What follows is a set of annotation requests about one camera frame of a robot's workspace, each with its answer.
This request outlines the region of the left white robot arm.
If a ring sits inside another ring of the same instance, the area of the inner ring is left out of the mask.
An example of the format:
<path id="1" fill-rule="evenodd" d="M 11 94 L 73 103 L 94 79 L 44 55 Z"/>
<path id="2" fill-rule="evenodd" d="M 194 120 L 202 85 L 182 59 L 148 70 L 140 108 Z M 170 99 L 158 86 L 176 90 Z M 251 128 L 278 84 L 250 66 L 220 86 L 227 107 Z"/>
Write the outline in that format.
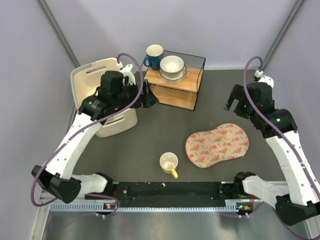
<path id="1" fill-rule="evenodd" d="M 80 194 L 97 193 L 109 198 L 114 191 L 109 183 L 112 179 L 102 173 L 74 175 L 78 159 L 107 120 L 128 109 L 150 108 L 158 101 L 147 79 L 141 79 L 137 86 L 131 72 L 107 70 L 94 93 L 82 101 L 71 128 L 53 156 L 43 165 L 33 167 L 33 185 L 38 184 L 66 204 Z"/>

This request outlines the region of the floral bra laundry bag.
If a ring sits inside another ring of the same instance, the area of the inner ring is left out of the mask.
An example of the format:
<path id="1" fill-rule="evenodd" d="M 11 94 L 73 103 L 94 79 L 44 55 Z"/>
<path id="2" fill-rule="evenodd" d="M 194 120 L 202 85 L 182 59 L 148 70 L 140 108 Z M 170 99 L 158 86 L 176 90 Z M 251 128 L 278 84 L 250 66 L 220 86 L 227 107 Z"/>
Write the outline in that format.
<path id="1" fill-rule="evenodd" d="M 189 160 L 198 168 L 243 157 L 250 142 L 246 132 L 235 123 L 225 123 L 212 130 L 191 134 L 185 143 Z"/>

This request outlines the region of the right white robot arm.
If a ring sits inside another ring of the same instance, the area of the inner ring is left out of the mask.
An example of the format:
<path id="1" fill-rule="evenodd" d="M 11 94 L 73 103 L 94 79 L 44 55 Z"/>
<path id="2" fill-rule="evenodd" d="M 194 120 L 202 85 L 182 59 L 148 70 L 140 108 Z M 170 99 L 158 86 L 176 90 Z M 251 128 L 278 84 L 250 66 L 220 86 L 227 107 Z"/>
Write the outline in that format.
<path id="1" fill-rule="evenodd" d="M 275 154 L 288 191 L 262 180 L 253 172 L 240 172 L 234 178 L 233 192 L 239 198 L 253 195 L 275 209 L 288 226 L 319 216 L 320 184 L 304 154 L 297 124 L 287 109 L 276 109 L 272 97 L 274 82 L 267 76 L 246 87 L 235 84 L 224 109 L 234 100 L 234 113 L 248 119 L 259 130 Z"/>

